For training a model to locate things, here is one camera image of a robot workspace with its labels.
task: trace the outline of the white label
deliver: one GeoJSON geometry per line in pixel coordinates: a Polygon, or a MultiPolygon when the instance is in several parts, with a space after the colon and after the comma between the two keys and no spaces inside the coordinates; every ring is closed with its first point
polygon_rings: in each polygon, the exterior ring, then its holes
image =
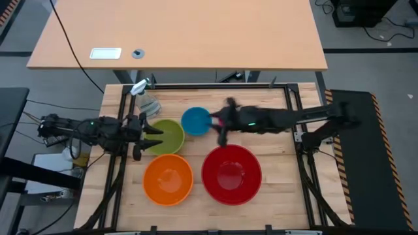
{"type": "Polygon", "coordinates": [[[122,48],[93,48],[90,59],[119,59],[122,48]]]}

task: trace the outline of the green bowl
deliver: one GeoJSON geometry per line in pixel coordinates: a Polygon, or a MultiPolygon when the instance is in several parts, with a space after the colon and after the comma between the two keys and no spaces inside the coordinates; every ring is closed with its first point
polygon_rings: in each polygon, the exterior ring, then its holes
{"type": "Polygon", "coordinates": [[[152,126],[164,131],[164,134],[145,135],[148,140],[163,141],[163,143],[149,148],[152,153],[156,155],[176,153],[183,146],[184,130],[177,121],[161,119],[152,124],[152,126]]]}

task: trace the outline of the wooden table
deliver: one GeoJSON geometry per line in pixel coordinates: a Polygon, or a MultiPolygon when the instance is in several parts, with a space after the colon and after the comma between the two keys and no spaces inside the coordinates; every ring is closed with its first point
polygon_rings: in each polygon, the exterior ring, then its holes
{"type": "MultiPolygon", "coordinates": [[[[62,0],[56,9],[87,69],[327,69],[309,0],[62,0]],[[89,58],[103,47],[121,48],[120,59],[89,58]],[[142,59],[131,56],[138,48],[142,59]]],[[[27,66],[79,68],[54,13],[27,66]]]]}
{"type": "MultiPolygon", "coordinates": [[[[298,85],[304,108],[320,105],[314,83],[298,85]]],[[[116,118],[121,89],[122,85],[107,85],[101,116],[116,118]]],[[[225,98],[230,96],[235,97],[242,105],[286,107],[281,89],[177,89],[149,92],[159,99],[162,106],[158,118],[150,120],[150,123],[161,118],[180,121],[183,112],[192,106],[202,106],[210,112],[219,110],[224,106],[225,98]]],[[[312,131],[320,125],[321,123],[311,123],[308,127],[312,131]]],[[[178,154],[191,165],[194,185],[190,195],[181,204],[173,207],[158,206],[146,198],[142,189],[142,176],[155,156],[145,151],[141,161],[134,161],[131,146],[123,183],[118,231],[149,230],[152,225],[157,225],[158,230],[262,230],[268,224],[273,229],[308,228],[292,133],[230,133],[228,137],[230,144],[244,146],[260,162],[262,185],[252,200],[241,206],[226,206],[216,202],[205,191],[201,180],[201,166],[206,154],[217,146],[217,134],[213,130],[204,136],[186,136],[185,144],[178,154]]],[[[323,145],[321,150],[333,154],[331,146],[323,145]]],[[[94,147],[90,161],[94,161],[101,153],[100,147],[94,147]]],[[[335,160],[322,153],[316,153],[314,157],[324,198],[345,222],[350,223],[335,160]]],[[[84,224],[101,201],[108,163],[109,156],[105,155],[88,170],[74,227],[84,224]]],[[[108,210],[108,226],[111,211],[108,210]]],[[[319,221],[317,210],[314,212],[316,221],[319,221]]]]}

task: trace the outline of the orange and black striped tape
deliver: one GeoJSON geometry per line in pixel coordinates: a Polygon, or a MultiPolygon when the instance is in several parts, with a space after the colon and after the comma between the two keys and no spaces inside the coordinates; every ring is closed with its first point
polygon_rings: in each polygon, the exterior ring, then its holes
{"type": "Polygon", "coordinates": [[[408,212],[408,207],[406,206],[405,197],[404,197],[404,194],[402,192],[402,186],[400,185],[398,170],[396,169],[396,166],[395,166],[395,163],[394,163],[394,159],[393,159],[392,151],[391,151],[391,146],[389,145],[389,140],[387,139],[387,135],[386,135],[385,125],[383,124],[383,120],[381,118],[378,100],[376,99],[376,96],[373,95],[373,94],[372,94],[372,99],[373,99],[374,108],[376,109],[376,116],[378,117],[378,121],[379,121],[381,136],[382,136],[382,139],[385,143],[387,157],[389,159],[389,163],[391,164],[393,180],[396,183],[396,188],[398,189],[399,199],[400,199],[400,201],[402,203],[402,207],[404,209],[404,215],[405,215],[405,218],[406,218],[406,223],[408,224],[408,227],[410,228],[410,230],[413,230],[410,213],[408,212]]]}
{"type": "Polygon", "coordinates": [[[6,23],[7,18],[9,18],[10,16],[12,16],[12,12],[18,6],[18,3],[19,3],[19,0],[12,0],[8,4],[8,6],[6,7],[5,11],[0,16],[0,27],[3,26],[6,23]]]}
{"type": "MultiPolygon", "coordinates": [[[[332,104],[331,90],[329,90],[329,89],[325,90],[325,98],[327,100],[327,104],[332,104]]],[[[341,143],[340,143],[340,137],[339,136],[334,137],[333,146],[334,146],[334,155],[335,155],[336,162],[337,162],[337,167],[338,167],[338,173],[340,175],[342,190],[344,192],[344,196],[346,197],[348,213],[350,215],[351,223],[353,225],[355,225],[353,207],[351,206],[350,191],[348,189],[346,168],[344,166],[344,158],[343,158],[343,155],[342,155],[342,149],[341,149],[341,143]]]]}

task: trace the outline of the blue bowl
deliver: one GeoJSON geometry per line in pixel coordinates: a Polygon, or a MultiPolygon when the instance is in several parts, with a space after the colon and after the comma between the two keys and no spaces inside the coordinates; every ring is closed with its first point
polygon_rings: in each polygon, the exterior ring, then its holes
{"type": "Polygon", "coordinates": [[[186,110],[182,116],[182,127],[187,134],[202,135],[209,131],[212,118],[209,111],[201,107],[186,110]]]}

